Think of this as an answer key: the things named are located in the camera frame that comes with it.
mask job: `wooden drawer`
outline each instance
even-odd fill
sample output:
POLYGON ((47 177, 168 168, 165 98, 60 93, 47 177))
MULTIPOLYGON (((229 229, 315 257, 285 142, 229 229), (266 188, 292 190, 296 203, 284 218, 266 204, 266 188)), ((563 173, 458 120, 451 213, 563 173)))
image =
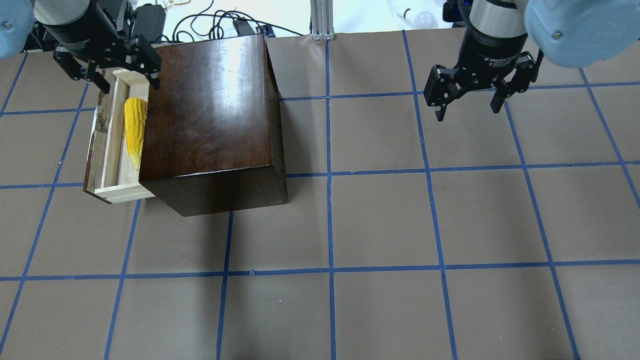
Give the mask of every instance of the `wooden drawer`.
POLYGON ((140 171, 127 153, 124 136, 124 102, 129 97, 148 100, 149 82, 137 72, 107 70, 111 93, 99 95, 93 116, 93 133, 89 144, 84 191, 114 204, 153 197, 138 182, 140 171))
POLYGON ((106 74, 84 190, 109 203, 156 196, 183 216, 288 202, 280 94, 262 35, 165 46, 160 88, 106 74), (124 138, 124 102, 147 100, 140 171, 124 138))

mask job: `black cable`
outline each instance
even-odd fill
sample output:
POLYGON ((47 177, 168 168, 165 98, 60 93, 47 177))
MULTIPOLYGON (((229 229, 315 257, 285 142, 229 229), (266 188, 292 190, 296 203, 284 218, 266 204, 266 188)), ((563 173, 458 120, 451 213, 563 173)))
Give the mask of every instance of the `black cable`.
POLYGON ((293 30, 289 30, 289 29, 287 29, 287 28, 283 28, 283 27, 281 27, 281 26, 277 26, 277 25, 274 25, 274 24, 270 24, 270 23, 268 23, 268 22, 264 22, 264 21, 256 20, 256 24, 257 24, 258 22, 262 23, 263 25, 271 26, 272 28, 277 28, 277 29, 281 29, 281 30, 284 30, 284 31, 288 31, 288 32, 290 32, 290 33, 292 33, 292 34, 296 34, 296 35, 301 36, 301 37, 303 37, 303 36, 304 36, 304 34, 298 33, 298 32, 293 31, 293 30))
POLYGON ((33 40, 35 40, 36 44, 38 44, 38 46, 40 47, 40 50, 45 51, 44 46, 42 46, 42 43, 38 40, 38 37, 34 35, 33 32, 30 32, 29 35, 31 35, 33 40))
POLYGON ((168 36, 166 35, 160 35, 159 37, 157 37, 155 40, 149 42, 150 44, 181 44, 181 41, 171 41, 171 39, 169 39, 168 36))
POLYGON ((193 35, 191 35, 190 33, 188 33, 187 31, 184 31, 184 30, 180 30, 175 34, 175 39, 177 41, 180 41, 180 34, 181 33, 185 33, 185 34, 189 35, 189 37, 191 38, 191 42, 196 42, 196 39, 193 38, 193 35))
MULTIPOLYGON (((211 0, 211 4, 209 4, 209 5, 207 6, 207 8, 206 8, 206 9, 202 10, 201 12, 199 12, 199 13, 198 13, 198 15, 202 15, 202 14, 204 14, 207 10, 211 9, 211 7, 213 6, 213 2, 214 2, 214 0, 211 0)), ((196 31, 196 29, 194 29, 194 28, 193 28, 193 23, 196 21, 196 19, 197 19, 197 18, 198 18, 198 17, 194 17, 194 18, 193 18, 193 20, 191 21, 191 25, 190 25, 190 26, 191 26, 191 30, 192 30, 196 35, 199 35, 199 36, 201 36, 201 37, 206 37, 208 34, 201 34, 201 33, 197 32, 197 31, 196 31)))
POLYGON ((175 41, 175 33, 178 31, 178 26, 180 26, 180 24, 182 24, 183 21, 185 21, 186 19, 190 19, 192 17, 198 17, 198 16, 215 17, 215 15, 211 15, 210 13, 195 13, 193 15, 188 15, 188 16, 183 17, 175 25, 175 28, 173 28, 173 33, 172 33, 172 36, 171 36, 172 40, 175 41))
POLYGON ((182 22, 184 22, 187 19, 195 18, 195 17, 198 17, 198 16, 212 17, 214 22, 215 22, 216 18, 219 18, 217 24, 215 24, 209 30, 209 34, 201 35, 201 36, 209 36, 209 38, 212 38, 211 37, 211 33, 214 33, 213 38, 216 38, 216 39, 223 38, 224 37, 224 30, 220 26, 220 22, 222 21, 222 19, 235 19, 235 20, 237 20, 239 18, 238 16, 234 17, 233 15, 244 15, 246 17, 249 17, 250 18, 249 20, 254 22, 254 23, 256 23, 256 24, 258 24, 258 26, 260 26, 260 24, 269 25, 269 26, 271 26, 273 28, 277 28, 277 29, 281 29, 281 30, 284 30, 284 31, 288 31, 288 32, 290 32, 292 34, 295 34, 295 35, 298 35, 298 36, 304 36, 304 34, 298 33, 297 31, 293 31, 293 30, 290 30, 290 29, 287 29, 287 28, 283 28, 282 26, 274 25, 274 24, 271 24, 269 22, 255 20, 253 17, 251 17, 250 15, 248 15, 246 13, 243 13, 243 12, 239 12, 239 11, 235 11, 235 10, 230 10, 230 11, 224 12, 223 10, 218 10, 218 11, 216 11, 216 14, 197 13, 197 14, 188 15, 188 16, 183 17, 180 21, 178 21, 178 23, 175 25, 175 27, 173 29, 172 40, 173 41, 177 40, 176 39, 176 32, 177 32, 178 27, 180 26, 180 24, 182 24, 182 22), (218 12, 222 12, 223 14, 222 15, 216 15, 218 12))
POLYGON ((464 20, 467 25, 471 25, 469 14, 467 13, 466 8, 467 5, 465 4, 465 0, 458 0, 458 11, 460 12, 460 16, 462 16, 462 20, 464 20))

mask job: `power cord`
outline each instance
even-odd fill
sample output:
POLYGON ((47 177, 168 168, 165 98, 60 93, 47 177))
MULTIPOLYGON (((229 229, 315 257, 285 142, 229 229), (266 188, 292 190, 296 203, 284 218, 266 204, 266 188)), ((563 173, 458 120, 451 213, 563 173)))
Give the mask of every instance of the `power cord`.
POLYGON ((242 17, 246 17, 246 18, 248 18, 249 21, 254 22, 257 25, 258 28, 260 28, 261 25, 268 25, 268 26, 271 26, 272 28, 282 29, 282 30, 288 31, 288 32, 290 32, 292 34, 303 36, 303 34, 298 33, 297 31, 293 31, 293 30, 290 30, 290 29, 287 29, 287 28, 283 28, 282 26, 274 25, 274 24, 271 24, 269 22, 256 20, 251 15, 248 15, 247 13, 239 12, 239 11, 236 11, 236 10, 230 10, 230 11, 216 10, 216 12, 213 13, 213 14, 204 13, 204 12, 206 12, 208 9, 210 9, 213 6, 213 2, 214 1, 211 1, 211 4, 206 9, 202 10, 200 13, 185 16, 180 21, 178 21, 178 23, 175 25, 175 27, 173 29, 172 41, 178 41, 179 39, 177 38, 177 36, 180 33, 187 33, 193 39, 193 36, 188 31, 184 31, 184 30, 178 31, 178 27, 180 26, 180 24, 182 24, 187 19, 193 19, 191 21, 190 26, 191 26, 191 29, 193 30, 194 33, 196 33, 197 35, 199 35, 201 37, 207 36, 209 39, 221 39, 221 38, 225 37, 224 29, 220 25, 221 22, 222 22, 222 19, 239 20, 239 19, 242 19, 242 17), (197 20, 198 17, 201 17, 201 16, 211 17, 212 18, 212 28, 206 34, 198 33, 193 28, 193 23, 197 20))

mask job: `dark wooden box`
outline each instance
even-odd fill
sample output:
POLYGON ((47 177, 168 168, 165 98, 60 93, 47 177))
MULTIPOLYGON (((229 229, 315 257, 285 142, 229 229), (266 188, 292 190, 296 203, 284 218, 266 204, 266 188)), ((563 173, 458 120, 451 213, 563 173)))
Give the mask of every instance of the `dark wooden box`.
MULTIPOLYGON (((160 88, 148 90, 138 191, 150 191, 182 216, 285 204, 280 99, 263 35, 157 51, 160 88)), ((92 153, 97 158, 94 140, 88 175, 92 153)), ((116 180, 118 186, 124 184, 116 180)), ((98 189, 85 179, 85 190, 98 189)))

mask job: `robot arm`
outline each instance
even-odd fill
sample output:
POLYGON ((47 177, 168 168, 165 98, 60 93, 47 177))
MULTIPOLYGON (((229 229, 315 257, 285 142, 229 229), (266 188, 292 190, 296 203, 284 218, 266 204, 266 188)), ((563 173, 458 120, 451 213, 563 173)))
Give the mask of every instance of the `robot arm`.
POLYGON ((640 37, 637 0, 447 0, 443 18, 463 21, 467 32, 456 66, 435 65, 424 89, 427 105, 438 107, 438 121, 453 100, 491 87, 498 113, 508 97, 536 81, 544 54, 560 66, 585 67, 640 37), (522 52, 528 36, 540 46, 536 59, 522 52))
MULTIPOLYGON (((102 92, 108 94, 110 85, 97 70, 122 67, 145 75, 149 83, 158 88, 160 56, 145 36, 132 31, 132 24, 127 23, 128 20, 133 22, 136 16, 128 0, 0 1, 0 14, 12 14, 15 23, 20 26, 23 22, 28 24, 26 33, 16 31, 15 36, 9 40, 14 44, 23 45, 35 15, 59 42, 53 52, 53 58, 73 80, 85 79, 93 82, 102 92), (19 8, 28 6, 29 15, 18 14, 14 10, 16 5, 19 5, 19 8)), ((160 7, 161 14, 157 22, 163 24, 164 11, 162 6, 157 6, 160 7)))

